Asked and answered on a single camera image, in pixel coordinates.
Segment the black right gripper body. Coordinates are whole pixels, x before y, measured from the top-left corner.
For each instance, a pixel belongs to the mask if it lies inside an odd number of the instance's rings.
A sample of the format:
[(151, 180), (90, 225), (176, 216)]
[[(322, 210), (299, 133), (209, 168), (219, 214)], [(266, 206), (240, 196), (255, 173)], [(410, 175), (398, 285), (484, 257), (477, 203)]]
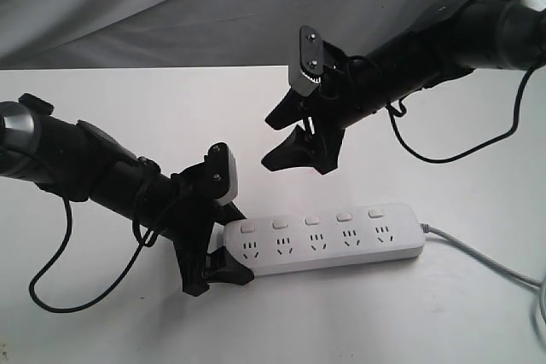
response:
[(502, 10), (503, 0), (449, 0), (366, 55), (349, 56), (316, 40), (316, 170), (327, 174), (337, 168), (345, 131), (362, 118), (382, 108), (400, 118), (408, 95), (501, 66)]

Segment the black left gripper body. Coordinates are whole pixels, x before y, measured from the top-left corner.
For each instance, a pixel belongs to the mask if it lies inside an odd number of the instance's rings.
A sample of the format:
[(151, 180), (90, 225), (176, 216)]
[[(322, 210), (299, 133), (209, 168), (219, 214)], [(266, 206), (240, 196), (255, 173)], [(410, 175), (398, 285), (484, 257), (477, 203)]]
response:
[(206, 156), (202, 162), (164, 176), (151, 159), (137, 157), (93, 124), (37, 118), (32, 180), (42, 190), (73, 202), (88, 199), (131, 220), (138, 244), (158, 236), (171, 240), (183, 280), (192, 296), (206, 292), (203, 278), (215, 210)]

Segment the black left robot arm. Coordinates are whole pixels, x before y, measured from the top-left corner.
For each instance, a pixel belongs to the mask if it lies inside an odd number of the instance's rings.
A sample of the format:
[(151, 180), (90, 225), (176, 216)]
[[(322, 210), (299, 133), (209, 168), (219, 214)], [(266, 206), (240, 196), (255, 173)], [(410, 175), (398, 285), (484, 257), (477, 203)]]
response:
[(53, 106), (34, 95), (1, 104), (1, 174), (31, 182), (70, 202), (93, 202), (131, 220), (175, 248), (183, 292), (200, 296), (212, 283), (244, 286), (252, 270), (226, 247), (209, 251), (215, 224), (241, 220), (235, 157), (224, 142), (179, 173), (162, 174), (153, 160), (138, 157), (95, 125), (53, 117)]

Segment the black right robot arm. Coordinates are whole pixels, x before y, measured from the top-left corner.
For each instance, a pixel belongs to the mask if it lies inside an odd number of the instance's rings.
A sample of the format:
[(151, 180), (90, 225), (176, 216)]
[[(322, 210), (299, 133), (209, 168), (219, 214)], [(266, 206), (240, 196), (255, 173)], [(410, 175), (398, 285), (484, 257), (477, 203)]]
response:
[(404, 99), (478, 69), (545, 64), (545, 0), (438, 0), (403, 32), (363, 55), (348, 55), (310, 26), (299, 29), (289, 89), (266, 117), (291, 133), (267, 153), (271, 171), (335, 170), (346, 129), (380, 110), (406, 114)]

